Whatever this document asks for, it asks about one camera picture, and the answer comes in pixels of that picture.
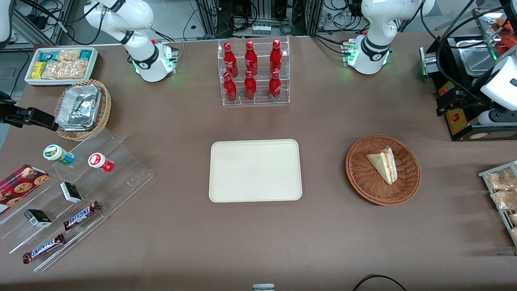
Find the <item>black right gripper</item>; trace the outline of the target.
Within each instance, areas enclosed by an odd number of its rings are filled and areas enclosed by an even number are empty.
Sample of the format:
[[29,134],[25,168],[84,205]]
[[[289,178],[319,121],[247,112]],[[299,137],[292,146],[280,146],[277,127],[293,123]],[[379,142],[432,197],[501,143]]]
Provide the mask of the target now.
[[37,108],[18,107],[16,102],[6,93],[0,92],[0,122],[5,124],[26,124],[57,131],[59,124],[55,116]]

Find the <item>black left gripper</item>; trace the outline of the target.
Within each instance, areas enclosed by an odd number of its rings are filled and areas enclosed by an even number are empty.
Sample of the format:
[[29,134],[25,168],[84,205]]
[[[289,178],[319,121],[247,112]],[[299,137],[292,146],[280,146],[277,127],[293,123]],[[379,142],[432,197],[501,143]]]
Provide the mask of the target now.
[[436,98],[436,114],[443,116],[446,112],[461,107],[473,106],[491,106],[492,101],[484,93],[481,88],[485,85],[487,79],[478,77],[473,79],[470,89],[465,90],[440,90],[439,96]]

